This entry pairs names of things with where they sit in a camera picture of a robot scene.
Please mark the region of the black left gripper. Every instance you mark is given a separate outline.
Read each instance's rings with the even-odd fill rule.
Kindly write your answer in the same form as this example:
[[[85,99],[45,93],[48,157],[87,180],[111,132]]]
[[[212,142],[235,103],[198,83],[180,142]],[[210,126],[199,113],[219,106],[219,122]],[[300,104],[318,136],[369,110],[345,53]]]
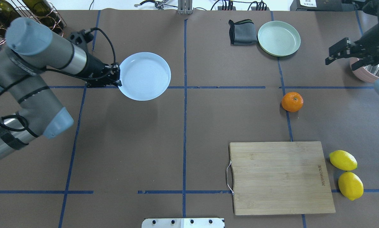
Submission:
[[[94,39],[92,32],[99,31],[110,44],[113,63],[106,64],[88,52],[87,45]],[[69,74],[87,82],[88,87],[122,86],[120,69],[116,60],[114,46],[101,29],[89,29],[72,32],[69,41],[73,45],[73,56],[69,62]]]

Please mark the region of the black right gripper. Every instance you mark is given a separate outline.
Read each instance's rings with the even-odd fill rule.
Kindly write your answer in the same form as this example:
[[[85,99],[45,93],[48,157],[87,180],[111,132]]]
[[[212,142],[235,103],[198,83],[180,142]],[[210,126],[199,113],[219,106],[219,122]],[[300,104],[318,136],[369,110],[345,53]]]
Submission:
[[[379,31],[368,30],[356,42],[351,49],[351,41],[348,37],[329,47],[329,56],[325,59],[325,65],[330,65],[337,59],[350,58],[350,54],[358,60],[351,64],[351,70],[355,71],[368,65],[379,64]]]

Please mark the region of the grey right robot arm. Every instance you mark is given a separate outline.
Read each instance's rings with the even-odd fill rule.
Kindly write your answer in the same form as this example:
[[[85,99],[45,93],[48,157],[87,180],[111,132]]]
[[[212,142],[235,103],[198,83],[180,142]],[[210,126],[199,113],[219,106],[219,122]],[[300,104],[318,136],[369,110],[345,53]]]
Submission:
[[[355,42],[346,37],[330,46],[325,64],[329,65],[340,58],[350,58],[350,68],[354,75],[364,82],[373,83],[379,95],[379,0],[364,0],[360,9],[376,16],[377,24]]]

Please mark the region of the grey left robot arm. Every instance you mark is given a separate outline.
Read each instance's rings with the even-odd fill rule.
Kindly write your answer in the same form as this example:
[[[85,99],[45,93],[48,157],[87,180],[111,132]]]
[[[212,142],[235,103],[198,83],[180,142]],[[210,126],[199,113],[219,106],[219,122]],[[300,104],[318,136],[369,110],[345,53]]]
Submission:
[[[88,52],[90,28],[58,35],[33,19],[14,19],[0,51],[0,160],[39,136],[54,138],[74,123],[41,75],[52,71],[88,87],[122,86],[116,58],[105,64]]]

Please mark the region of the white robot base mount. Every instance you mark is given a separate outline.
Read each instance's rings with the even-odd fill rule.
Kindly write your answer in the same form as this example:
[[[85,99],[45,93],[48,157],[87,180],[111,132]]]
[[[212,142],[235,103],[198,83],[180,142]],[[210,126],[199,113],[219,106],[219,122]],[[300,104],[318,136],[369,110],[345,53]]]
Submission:
[[[223,218],[149,218],[142,228],[224,228]]]

